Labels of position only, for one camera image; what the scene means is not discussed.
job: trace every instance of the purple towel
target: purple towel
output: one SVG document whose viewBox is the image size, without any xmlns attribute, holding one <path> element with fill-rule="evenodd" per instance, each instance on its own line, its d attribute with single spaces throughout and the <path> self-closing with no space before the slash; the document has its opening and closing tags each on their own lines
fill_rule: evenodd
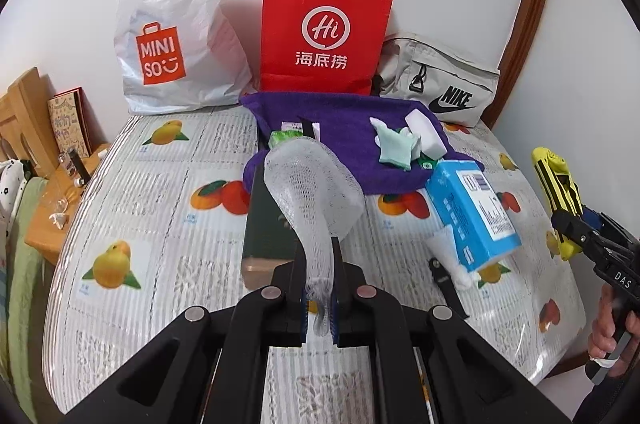
<svg viewBox="0 0 640 424">
<path fill-rule="evenodd" d="M 353 173 L 365 195 L 401 194 L 424 187 L 431 169 L 416 162 L 411 171 L 380 164 L 380 148 L 374 138 L 376 130 L 369 117 L 379 118 L 390 129 L 406 126 L 404 117 L 414 109 L 424 113 L 444 142 L 447 160 L 473 160 L 454 151 L 436 116 L 417 100 L 352 95 L 342 93 L 301 93 L 294 91 L 260 92 L 240 99 L 254 114 L 258 128 L 268 139 L 271 131 L 282 129 L 283 122 L 300 122 L 301 118 L 320 123 L 320 141 L 331 149 Z M 255 167 L 267 150 L 258 151 L 244 167 L 242 182 L 248 191 L 254 182 Z"/>
</svg>

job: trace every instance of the orange fruit print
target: orange fruit print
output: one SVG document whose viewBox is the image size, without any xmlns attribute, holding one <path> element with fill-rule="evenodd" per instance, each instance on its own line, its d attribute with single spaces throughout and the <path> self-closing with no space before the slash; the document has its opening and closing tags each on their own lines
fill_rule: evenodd
<svg viewBox="0 0 640 424">
<path fill-rule="evenodd" d="M 222 205 L 231 214 L 249 212 L 250 195 L 242 187 L 240 180 L 229 182 L 222 188 Z"/>
<path fill-rule="evenodd" d="M 540 315 L 538 317 L 538 326 L 540 328 L 540 332 L 544 334 L 551 325 L 559 324 L 560 309 L 558 308 L 558 304 L 553 299 L 549 299 L 549 301 L 547 301 L 542 307 L 542 310 L 540 311 Z"/>
<path fill-rule="evenodd" d="M 496 193 L 495 196 L 498 197 L 498 200 L 500 200 L 505 211 L 511 209 L 514 213 L 520 212 L 520 204 L 518 203 L 517 198 L 513 196 L 513 193 Z"/>
<path fill-rule="evenodd" d="M 467 135 L 469 134 L 469 130 L 464 126 L 461 126 L 460 124 L 450 124 L 448 122 L 444 122 L 443 124 L 444 127 L 446 127 L 447 131 L 462 131 L 462 133 L 465 133 Z"/>
<path fill-rule="evenodd" d="M 227 182 L 216 180 L 197 188 L 191 195 L 190 204 L 201 211 L 222 206 L 231 214 L 246 214 L 249 212 L 250 195 L 242 187 L 240 180 Z"/>
<path fill-rule="evenodd" d="M 213 209 L 222 203 L 222 188 L 226 181 L 216 180 L 197 188 L 191 195 L 190 204 L 194 209 Z"/>
<path fill-rule="evenodd" d="M 417 218 L 426 219 L 431 214 L 424 196 L 418 191 L 402 195 L 380 195 L 378 208 L 387 216 L 399 216 L 399 214 L 409 211 Z"/>
<path fill-rule="evenodd" d="M 388 216 L 397 216 L 406 212 L 406 205 L 400 200 L 401 195 L 380 195 L 378 208 Z"/>
</svg>

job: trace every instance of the mesh net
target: mesh net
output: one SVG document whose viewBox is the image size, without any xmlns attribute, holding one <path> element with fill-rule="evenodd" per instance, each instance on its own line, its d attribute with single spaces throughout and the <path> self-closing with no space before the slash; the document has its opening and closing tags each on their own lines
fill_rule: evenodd
<svg viewBox="0 0 640 424">
<path fill-rule="evenodd" d="M 314 331 L 324 336 L 334 281 L 331 237 L 344 239 L 362 215 L 362 189 L 328 147 L 307 137 L 269 152 L 264 183 L 305 250 L 306 296 L 318 305 Z"/>
</svg>

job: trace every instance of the silver screw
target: silver screw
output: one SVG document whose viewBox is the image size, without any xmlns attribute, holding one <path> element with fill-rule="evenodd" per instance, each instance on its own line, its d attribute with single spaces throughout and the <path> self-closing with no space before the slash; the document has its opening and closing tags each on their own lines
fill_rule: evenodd
<svg viewBox="0 0 640 424">
<path fill-rule="evenodd" d="M 204 317 L 204 308 L 202 307 L 189 307 L 185 313 L 184 317 L 188 322 L 195 323 L 196 321 L 200 321 Z"/>
<path fill-rule="evenodd" d="M 447 321 L 451 319 L 452 315 L 453 312 L 451 312 L 451 309 L 444 305 L 438 305 L 437 307 L 433 308 L 433 317 L 439 319 L 440 321 Z"/>
<path fill-rule="evenodd" d="M 356 290 L 356 294 L 365 299 L 371 299 L 375 297 L 377 293 L 376 288 L 371 285 L 360 285 Z"/>
<path fill-rule="evenodd" d="M 269 285 L 262 289 L 262 297 L 265 299 L 278 299 L 282 291 L 278 287 Z"/>
</svg>

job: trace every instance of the blue box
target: blue box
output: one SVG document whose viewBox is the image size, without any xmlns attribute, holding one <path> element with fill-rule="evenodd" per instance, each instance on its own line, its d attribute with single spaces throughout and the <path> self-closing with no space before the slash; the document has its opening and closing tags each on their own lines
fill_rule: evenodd
<svg viewBox="0 0 640 424">
<path fill-rule="evenodd" d="M 453 226 L 458 259 L 469 271 L 497 263 L 521 245 L 475 162 L 438 162 L 426 188 L 442 222 Z"/>
</svg>

